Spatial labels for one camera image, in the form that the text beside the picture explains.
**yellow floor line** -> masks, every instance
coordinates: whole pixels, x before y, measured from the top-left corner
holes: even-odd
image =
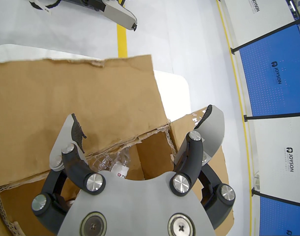
[[[239,86],[238,86],[238,80],[237,80],[236,70],[235,70],[235,66],[234,66],[233,56],[232,56],[232,53],[231,53],[231,46],[230,46],[230,42],[229,42],[229,37],[228,37],[227,32],[226,32],[226,28],[225,28],[223,16],[222,16],[222,13],[221,13],[219,1],[216,0],[216,2],[217,2],[218,10],[219,10],[221,21],[222,21],[222,25],[223,25],[223,29],[224,29],[224,33],[225,33],[225,37],[226,37],[226,42],[228,44],[228,48],[229,48],[229,52],[230,52],[230,57],[231,57],[231,62],[232,62],[232,67],[233,67],[233,72],[234,72],[234,78],[235,78],[235,83],[236,83],[236,88],[237,88],[237,93],[238,93],[238,100],[239,100],[239,104],[240,104],[240,108],[241,108],[241,117],[242,117],[242,122],[243,122],[245,145],[246,145],[246,152],[247,152],[247,166],[248,166],[248,172],[249,172],[249,202],[250,202],[250,206],[249,206],[249,209],[250,209],[249,236],[252,236],[252,187],[251,187],[251,172],[250,172],[249,149],[248,149],[248,142],[247,142],[246,126],[245,126],[245,122],[244,122],[242,99],[241,99],[240,89],[239,89]]]
[[[128,51],[127,51],[127,36],[126,36],[126,29],[119,24],[117,24],[117,46],[118,46],[118,57],[119,58],[127,58]]]
[[[224,19],[225,19],[225,22],[227,23],[227,19],[226,19],[226,16],[225,14],[223,14],[224,16]],[[229,37],[230,37],[230,40],[232,41],[232,35],[231,35],[231,32],[230,32],[230,29],[228,27],[228,32],[229,32]],[[240,69],[238,67],[238,62],[237,62],[237,57],[236,55],[234,55],[235,57],[235,61],[236,61],[236,67],[237,67],[237,73],[238,73],[238,77],[239,79],[241,80],[241,75],[240,75]],[[246,107],[246,101],[245,101],[245,96],[244,96],[244,91],[243,91],[243,88],[241,87],[241,90],[242,90],[242,98],[243,98],[243,101],[244,101],[244,107],[245,107],[245,112],[246,112],[246,116],[248,115],[247,114],[247,107]],[[252,156],[252,168],[253,168],[253,175],[255,175],[255,170],[254,170],[254,160],[253,160],[253,148],[252,148],[252,139],[250,137],[250,128],[249,128],[249,122],[247,123],[247,127],[248,127],[248,130],[249,130],[249,144],[250,144],[250,152],[251,152],[251,156]]]

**silver screw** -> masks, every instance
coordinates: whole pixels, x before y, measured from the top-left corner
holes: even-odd
[[[100,174],[92,174],[87,180],[87,189],[95,192],[101,188],[103,184],[103,177]]]
[[[176,175],[173,178],[173,186],[178,192],[181,193],[185,193],[189,190],[188,180],[182,175]]]
[[[191,131],[189,133],[189,137],[195,141],[198,141],[198,140],[201,140],[201,136],[200,136],[200,133],[197,132],[197,131]]]
[[[105,236],[107,222],[99,212],[89,213],[81,222],[80,235],[82,236]]]
[[[194,224],[184,214],[176,213],[168,223],[169,236],[193,236]]]
[[[68,153],[70,153],[71,151],[73,151],[74,146],[75,146],[75,145],[74,145],[73,143],[69,143],[68,146],[67,146],[66,148],[63,148],[63,149],[61,150],[61,152],[62,152],[63,154],[68,154]]]
[[[223,185],[221,187],[221,195],[224,197],[224,199],[228,200],[228,201],[232,201],[235,198],[235,192],[232,189],[232,187],[228,186],[228,185]]]
[[[44,208],[46,204],[46,196],[43,194],[37,195],[32,201],[32,209],[34,211],[39,211]]]
[[[51,160],[50,160],[50,165],[52,167],[57,167],[61,164],[62,162],[62,158],[61,158],[61,155],[58,155],[58,156],[55,156],[53,157]]]
[[[173,222],[173,233],[175,236],[189,236],[189,223],[184,218],[176,218]]]

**blue banner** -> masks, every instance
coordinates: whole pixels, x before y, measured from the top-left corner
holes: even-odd
[[[259,235],[300,235],[300,207],[261,197]]]
[[[292,26],[240,49],[253,116],[300,112],[300,33]]]

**metal bolt cap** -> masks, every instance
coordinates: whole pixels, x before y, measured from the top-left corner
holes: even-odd
[[[95,192],[101,188],[103,184],[103,177],[98,174],[92,174],[87,180],[87,189],[91,192]]]
[[[37,195],[32,201],[32,209],[34,211],[39,211],[44,208],[46,204],[46,196],[43,194]]]
[[[173,178],[174,188],[181,193],[186,193],[189,190],[188,180],[182,175],[176,175]]]
[[[68,153],[70,153],[71,151],[73,151],[74,147],[75,147],[75,145],[74,145],[73,143],[69,143],[68,146],[67,146],[66,148],[63,148],[63,149],[61,150],[61,152],[62,152],[63,154],[68,154]]]
[[[58,155],[58,156],[54,156],[52,159],[50,159],[50,165],[52,167],[57,167],[61,164],[62,162],[62,157],[61,155]]]
[[[223,196],[224,199],[228,201],[232,201],[235,199],[235,192],[232,189],[232,187],[228,185],[223,185],[221,187],[221,195]]]
[[[198,140],[201,140],[201,136],[200,136],[200,133],[197,132],[197,131],[191,131],[189,133],[189,137],[195,141],[198,141]]]

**box flap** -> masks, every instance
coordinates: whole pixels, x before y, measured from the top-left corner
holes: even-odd
[[[87,136],[86,155],[168,123],[151,56],[108,59],[102,67],[77,63],[0,64],[0,186],[49,170],[71,113]]]
[[[185,115],[171,123],[170,135],[175,143],[176,150],[178,151],[186,134],[194,129],[194,127],[201,120],[206,108],[198,110],[192,114]],[[218,175],[223,183],[229,184],[229,178],[226,170],[224,154],[222,147],[218,149],[216,154],[208,163],[214,172]],[[193,190],[198,199],[202,198],[201,189],[203,188],[199,180],[195,183]],[[228,234],[234,224],[233,210],[229,213],[223,223],[215,230],[216,235],[224,236]]]

